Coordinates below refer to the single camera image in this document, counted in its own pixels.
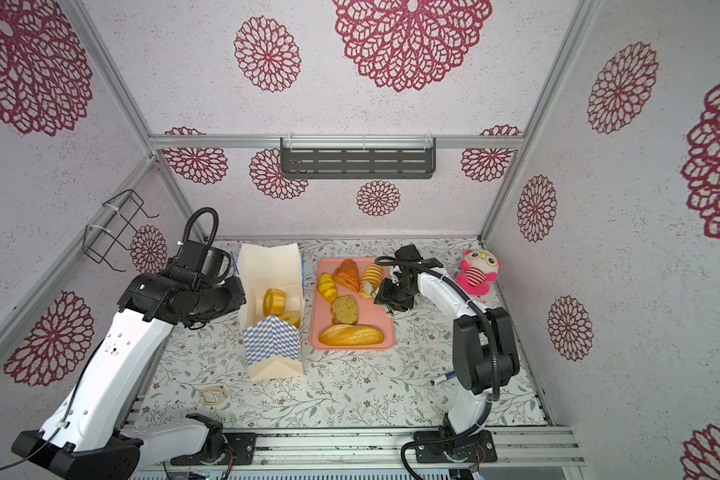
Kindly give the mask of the checkered paper bag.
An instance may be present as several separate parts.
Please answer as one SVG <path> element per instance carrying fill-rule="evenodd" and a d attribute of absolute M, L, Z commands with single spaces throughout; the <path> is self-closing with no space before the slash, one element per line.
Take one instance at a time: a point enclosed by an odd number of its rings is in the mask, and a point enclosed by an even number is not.
<path fill-rule="evenodd" d="M 239 324 L 249 378 L 253 382 L 293 378 L 303 374 L 302 324 L 296 329 L 279 316 L 264 317 L 262 302 L 268 289 L 286 293 L 286 311 L 299 311 L 304 321 L 302 256 L 296 244 L 241 246 L 237 263 L 246 304 Z"/>

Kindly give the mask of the yellow ring donut bread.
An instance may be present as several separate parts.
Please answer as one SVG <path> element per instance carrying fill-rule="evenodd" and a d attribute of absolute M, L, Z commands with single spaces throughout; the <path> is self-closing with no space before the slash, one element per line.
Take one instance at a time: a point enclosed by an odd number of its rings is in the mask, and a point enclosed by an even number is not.
<path fill-rule="evenodd" d="M 262 313 L 264 317 L 280 316 L 286 310 L 286 293 L 279 289 L 268 289 L 263 297 Z"/>

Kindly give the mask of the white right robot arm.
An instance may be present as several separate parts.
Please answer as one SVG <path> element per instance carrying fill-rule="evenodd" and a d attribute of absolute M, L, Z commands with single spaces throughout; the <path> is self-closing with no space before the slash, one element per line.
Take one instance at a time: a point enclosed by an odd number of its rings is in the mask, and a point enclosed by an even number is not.
<path fill-rule="evenodd" d="M 520 370 L 509 313 L 478 301 L 490 292 L 501 262 L 488 251 L 467 250 L 458 274 L 451 276 L 442 262 L 423 258 L 409 244 L 374 263 L 389 270 L 377 289 L 376 304 L 391 312 L 405 312 L 422 296 L 452 322 L 452 371 L 462 387 L 438 432 L 418 434 L 401 447 L 402 465 L 418 479 L 408 461 L 411 451 L 418 461 L 427 456 L 454 462 L 474 459 L 478 464 L 493 461 L 492 438 L 485 424 L 500 400 L 501 388 Z"/>

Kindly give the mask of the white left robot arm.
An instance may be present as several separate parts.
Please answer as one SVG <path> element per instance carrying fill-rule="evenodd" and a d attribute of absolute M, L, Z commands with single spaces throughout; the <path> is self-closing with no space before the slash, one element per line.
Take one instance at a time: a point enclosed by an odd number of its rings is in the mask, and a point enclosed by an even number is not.
<path fill-rule="evenodd" d="M 118 418 L 159 347 L 182 325 L 201 329 L 246 302 L 233 275 L 230 253 L 214 247 L 216 230 L 191 239 L 204 214 L 219 225 L 212 207 L 187 220 L 177 254 L 157 273 L 137 276 L 118 301 L 111 326 L 87 360 L 74 387 L 38 430 L 22 431 L 11 451 L 62 479 L 128 479 L 135 472 L 178 457 L 214 465 L 230 449 L 222 424 L 189 414 L 170 425 L 122 429 Z"/>

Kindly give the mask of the steel tongs cream tips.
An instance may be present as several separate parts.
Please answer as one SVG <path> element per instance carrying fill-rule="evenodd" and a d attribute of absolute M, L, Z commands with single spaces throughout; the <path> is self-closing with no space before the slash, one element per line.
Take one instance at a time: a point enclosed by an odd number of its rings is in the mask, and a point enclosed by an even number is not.
<path fill-rule="evenodd" d="M 379 288 L 380 282 L 371 282 L 369 280 L 365 280 L 361 283 L 360 295 L 363 298 L 374 300 L 378 295 Z"/>

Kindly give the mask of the brown croissant bread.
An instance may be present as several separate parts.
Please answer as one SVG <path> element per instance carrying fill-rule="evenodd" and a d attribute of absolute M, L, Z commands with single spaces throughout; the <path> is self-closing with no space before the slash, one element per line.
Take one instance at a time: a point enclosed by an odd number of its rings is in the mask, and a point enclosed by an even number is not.
<path fill-rule="evenodd" d="M 334 270 L 332 278 L 337 285 L 352 292 L 360 290 L 360 275 L 357 264 L 352 259 L 343 260 Z"/>

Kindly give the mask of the striped yellow bread roll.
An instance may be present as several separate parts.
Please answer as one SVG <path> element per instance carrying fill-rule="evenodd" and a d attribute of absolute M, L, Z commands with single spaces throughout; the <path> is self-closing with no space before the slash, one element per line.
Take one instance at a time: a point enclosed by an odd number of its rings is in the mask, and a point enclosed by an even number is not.
<path fill-rule="evenodd" d="M 362 298 L 373 300 L 383 280 L 383 268 L 375 263 L 370 264 L 360 283 L 359 294 Z"/>

